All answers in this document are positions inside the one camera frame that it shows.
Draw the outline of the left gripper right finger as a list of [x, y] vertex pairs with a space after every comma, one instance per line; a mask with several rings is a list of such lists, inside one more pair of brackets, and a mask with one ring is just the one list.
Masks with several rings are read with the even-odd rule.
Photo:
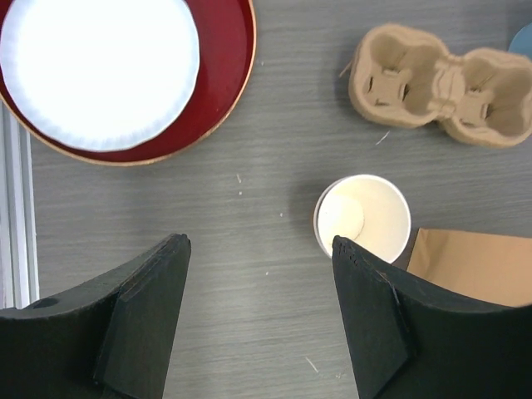
[[339, 236], [332, 270], [361, 398], [530, 397], [530, 306], [454, 293]]

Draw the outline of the brown paper bag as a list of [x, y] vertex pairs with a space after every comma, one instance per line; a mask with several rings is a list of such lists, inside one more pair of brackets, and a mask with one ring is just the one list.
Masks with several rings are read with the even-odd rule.
[[531, 239], [419, 229], [407, 272], [470, 298], [509, 307], [531, 304]]

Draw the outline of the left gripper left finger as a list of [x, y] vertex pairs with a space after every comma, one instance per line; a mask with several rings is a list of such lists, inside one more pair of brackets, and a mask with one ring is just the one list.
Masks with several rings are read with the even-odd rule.
[[4, 398], [160, 398], [191, 243], [172, 234], [74, 288], [1, 312]]

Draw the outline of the stack of paper cups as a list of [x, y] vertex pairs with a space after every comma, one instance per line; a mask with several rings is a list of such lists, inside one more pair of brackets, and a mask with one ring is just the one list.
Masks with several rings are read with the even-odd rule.
[[411, 234], [411, 211], [402, 192], [377, 175], [353, 175], [330, 184], [313, 211], [313, 231], [321, 250], [333, 255], [341, 236], [377, 257], [395, 262]]

